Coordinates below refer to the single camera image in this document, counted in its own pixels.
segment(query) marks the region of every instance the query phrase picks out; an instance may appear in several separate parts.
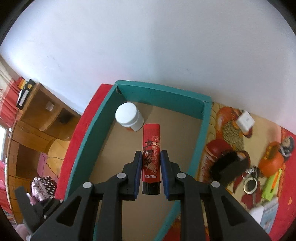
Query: blue gripper pad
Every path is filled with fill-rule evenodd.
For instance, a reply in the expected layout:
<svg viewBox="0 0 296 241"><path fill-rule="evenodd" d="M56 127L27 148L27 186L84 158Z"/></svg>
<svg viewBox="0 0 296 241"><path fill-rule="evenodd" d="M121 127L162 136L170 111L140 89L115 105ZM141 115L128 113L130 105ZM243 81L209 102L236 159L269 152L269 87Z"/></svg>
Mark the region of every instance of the blue gripper pad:
<svg viewBox="0 0 296 241"><path fill-rule="evenodd" d="M163 189L165 192L165 197L168 199L169 196L169 180L168 180L168 170L167 170L167 163L166 163L166 153L164 151L160 152L160 168L161 168L161 175L163 178Z"/></svg>
<svg viewBox="0 0 296 241"><path fill-rule="evenodd" d="M137 195L139 194L141 173L142 173L142 153L139 155L138 165L137 165L137 170L135 175L135 189L133 193L135 199L137 199Z"/></svg>

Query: brown cardboard bottom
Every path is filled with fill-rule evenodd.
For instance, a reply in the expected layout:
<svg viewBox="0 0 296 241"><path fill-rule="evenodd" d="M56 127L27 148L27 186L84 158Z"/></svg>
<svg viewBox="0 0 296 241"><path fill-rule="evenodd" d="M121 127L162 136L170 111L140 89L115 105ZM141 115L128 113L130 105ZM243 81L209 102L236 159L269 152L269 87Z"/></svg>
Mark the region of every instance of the brown cardboard bottom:
<svg viewBox="0 0 296 241"><path fill-rule="evenodd" d="M191 162L201 120L156 106L135 103L145 123L160 124L160 148L167 150L170 161L186 172ZM142 151L143 128L134 132L113 122L94 166L90 181L100 183L122 171L132 162L135 151ZM122 233L125 241L151 241L163 225L173 202L166 200L163 185L160 195L144 195L142 181L137 200L123 202Z"/></svg>

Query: red lighter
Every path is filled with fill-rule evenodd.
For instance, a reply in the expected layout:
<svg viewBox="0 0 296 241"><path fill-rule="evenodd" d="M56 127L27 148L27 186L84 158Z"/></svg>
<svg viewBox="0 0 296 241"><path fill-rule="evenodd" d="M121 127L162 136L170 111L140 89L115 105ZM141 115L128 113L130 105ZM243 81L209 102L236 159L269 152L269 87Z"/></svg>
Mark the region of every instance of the red lighter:
<svg viewBox="0 0 296 241"><path fill-rule="evenodd" d="M160 194L160 125L145 124L143 128L143 194Z"/></svg>

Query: white bottle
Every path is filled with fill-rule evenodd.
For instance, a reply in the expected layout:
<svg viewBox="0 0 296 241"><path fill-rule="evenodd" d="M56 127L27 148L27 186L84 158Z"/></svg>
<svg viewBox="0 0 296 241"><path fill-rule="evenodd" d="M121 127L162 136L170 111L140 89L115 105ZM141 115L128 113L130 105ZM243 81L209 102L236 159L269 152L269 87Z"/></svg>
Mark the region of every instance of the white bottle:
<svg viewBox="0 0 296 241"><path fill-rule="evenodd" d="M116 121L123 127L138 131L144 124L144 119L135 104L126 102L119 106L115 112Z"/></svg>

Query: silver screw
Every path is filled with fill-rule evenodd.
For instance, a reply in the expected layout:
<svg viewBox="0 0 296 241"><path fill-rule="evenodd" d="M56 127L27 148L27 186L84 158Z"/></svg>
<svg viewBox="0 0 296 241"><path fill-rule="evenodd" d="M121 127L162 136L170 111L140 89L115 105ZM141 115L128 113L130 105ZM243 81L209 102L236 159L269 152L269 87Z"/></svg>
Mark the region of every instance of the silver screw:
<svg viewBox="0 0 296 241"><path fill-rule="evenodd" d="M185 178L185 177L186 177L186 174L183 173L183 172L179 172L179 173L177 174L177 178L183 179L183 178Z"/></svg>
<svg viewBox="0 0 296 241"><path fill-rule="evenodd" d="M118 177L119 179L123 179L123 178L126 177L126 174L125 174L124 172L121 172L121 173L118 173L118 174L117 174L117 177Z"/></svg>
<svg viewBox="0 0 296 241"><path fill-rule="evenodd" d="M85 182L85 183L83 184L83 187L84 187L84 188L90 188L90 187L91 187L91 182Z"/></svg>
<svg viewBox="0 0 296 241"><path fill-rule="evenodd" d="M217 182L217 181L213 181L213 182L211 183L211 185L212 185L212 187L214 187L214 188L218 188L218 187L220 187L220 183Z"/></svg>

